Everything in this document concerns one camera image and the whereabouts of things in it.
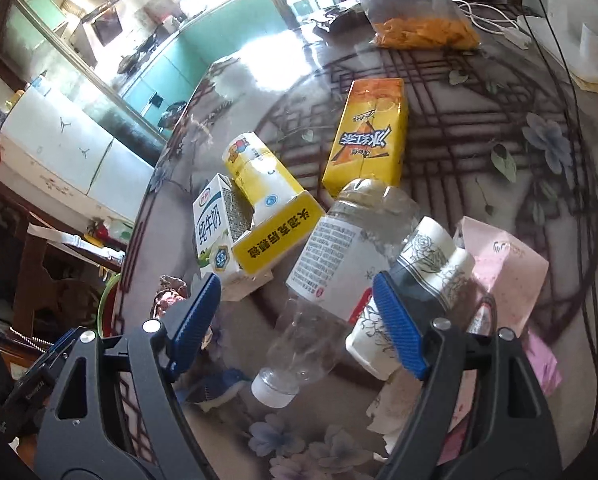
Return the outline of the pink music note carton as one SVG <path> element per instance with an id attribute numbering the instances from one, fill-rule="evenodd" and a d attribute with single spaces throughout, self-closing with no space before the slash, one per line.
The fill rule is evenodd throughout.
<path id="1" fill-rule="evenodd" d="M 492 336 L 508 328 L 519 337 L 532 370 L 545 394 L 560 384 L 554 353 L 539 336 L 527 329 L 532 310 L 544 285 L 548 261 L 514 235 L 470 217 L 463 217 L 450 235 L 474 257 L 474 269 L 446 320 L 468 334 Z M 385 380 L 367 410 L 369 431 L 380 434 L 385 450 L 392 453 L 411 418 L 424 379 L 415 378 L 403 366 Z"/>

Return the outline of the yellow medicine box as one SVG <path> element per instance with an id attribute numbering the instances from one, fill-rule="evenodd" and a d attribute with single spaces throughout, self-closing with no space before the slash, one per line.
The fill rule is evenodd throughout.
<path id="1" fill-rule="evenodd" d="M 252 206 L 251 227 L 233 245 L 249 275 L 269 270 L 304 242 L 324 211 L 253 132 L 229 142 L 222 160 Z"/>

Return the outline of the yellow iced tea carton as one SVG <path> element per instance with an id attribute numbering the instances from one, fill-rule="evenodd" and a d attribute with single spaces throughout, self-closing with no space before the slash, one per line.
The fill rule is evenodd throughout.
<path id="1" fill-rule="evenodd" d="M 400 184 L 407 116 L 403 80 L 352 82 L 322 178 L 331 197 L 337 197 L 355 179 Z"/>

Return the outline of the teal kitchen cabinets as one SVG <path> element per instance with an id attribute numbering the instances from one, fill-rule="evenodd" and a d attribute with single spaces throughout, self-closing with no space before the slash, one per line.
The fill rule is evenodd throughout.
<path id="1" fill-rule="evenodd" d="M 188 22 L 159 47 L 122 99 L 156 125 L 168 106 L 192 96 L 212 63 L 286 29 L 273 0 L 229 0 Z"/>

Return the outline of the crushed patterned paper cup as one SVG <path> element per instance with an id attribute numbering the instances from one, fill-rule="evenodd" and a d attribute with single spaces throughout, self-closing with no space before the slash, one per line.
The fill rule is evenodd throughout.
<path id="1" fill-rule="evenodd" d="M 424 217 L 419 221 L 387 272 L 423 341 L 430 323 L 447 318 L 459 304 L 472 269 L 474 257 L 436 220 Z M 373 284 L 346 339 L 346 350 L 366 372 L 383 382 L 402 366 L 373 299 Z"/>

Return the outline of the red bin green rim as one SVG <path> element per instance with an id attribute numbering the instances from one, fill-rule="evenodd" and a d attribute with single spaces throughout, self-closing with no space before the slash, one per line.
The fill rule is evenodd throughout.
<path id="1" fill-rule="evenodd" d="M 114 333 L 116 291 L 120 279 L 120 273 L 109 278 L 101 294 L 98 314 L 96 315 L 96 328 L 98 329 L 98 336 L 102 338 L 110 337 Z"/>

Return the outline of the clear plastic bottle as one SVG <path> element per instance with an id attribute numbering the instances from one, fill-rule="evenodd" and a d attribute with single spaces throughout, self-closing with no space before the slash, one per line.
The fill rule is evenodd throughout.
<path id="1" fill-rule="evenodd" d="M 419 220 L 421 208 L 399 186 L 355 179 L 342 189 L 287 276 L 277 335 L 251 384 L 259 402 L 285 408 L 333 369 L 374 276 L 390 268 Z"/>

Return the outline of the white milk carton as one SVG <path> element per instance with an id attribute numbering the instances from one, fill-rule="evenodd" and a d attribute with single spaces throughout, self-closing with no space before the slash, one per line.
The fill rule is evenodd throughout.
<path id="1" fill-rule="evenodd" d="M 216 174 L 193 203 L 200 275 L 220 278 L 223 301 L 241 301 L 273 280 L 271 271 L 246 274 L 233 254 L 236 241 L 250 228 L 252 213 L 247 198 L 223 174 Z"/>

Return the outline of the floral plastic tablecloth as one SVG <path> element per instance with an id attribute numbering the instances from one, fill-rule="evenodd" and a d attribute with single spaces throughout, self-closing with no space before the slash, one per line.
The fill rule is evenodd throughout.
<path id="1" fill-rule="evenodd" d="M 536 250 L 549 268 L 530 316 L 564 380 L 549 399 L 565 463 L 598 454 L 598 94 L 570 89 L 548 54 L 498 40 L 476 52 L 379 49 L 360 27 L 262 36 L 203 74 L 147 184 L 110 325 L 150 315 L 163 276 L 200 276 L 193 204 L 254 132 L 323 208 L 322 177 L 351 84 L 398 78 L 409 108 L 398 191 L 362 217 L 395 234 L 413 214 L 469 217 Z"/>

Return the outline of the white refrigerator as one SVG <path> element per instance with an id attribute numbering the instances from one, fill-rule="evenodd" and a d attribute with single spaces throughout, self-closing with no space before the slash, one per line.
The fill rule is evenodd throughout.
<path id="1" fill-rule="evenodd" d="M 153 167 L 60 92 L 26 90 L 0 140 L 1 162 L 77 214 L 136 220 Z"/>

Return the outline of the bag of orange snacks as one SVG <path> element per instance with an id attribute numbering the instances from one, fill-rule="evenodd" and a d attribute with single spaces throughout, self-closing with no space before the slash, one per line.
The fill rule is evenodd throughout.
<path id="1" fill-rule="evenodd" d="M 474 50 L 480 37 L 453 0 L 360 0 L 380 48 Z"/>

